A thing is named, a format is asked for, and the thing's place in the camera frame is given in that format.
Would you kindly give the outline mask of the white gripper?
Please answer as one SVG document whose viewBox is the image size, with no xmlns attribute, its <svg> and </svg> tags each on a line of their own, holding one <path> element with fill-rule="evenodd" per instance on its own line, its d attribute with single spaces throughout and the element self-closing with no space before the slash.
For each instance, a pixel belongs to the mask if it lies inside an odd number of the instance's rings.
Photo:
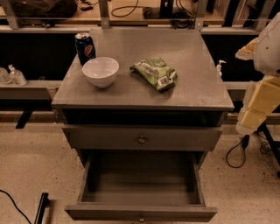
<svg viewBox="0 0 280 224">
<path fill-rule="evenodd" d="M 263 73 L 262 80 L 250 82 L 243 99 L 237 124 L 238 133 L 251 135 L 280 105 L 280 12 L 235 54 L 239 60 L 254 61 L 255 70 Z"/>
</svg>

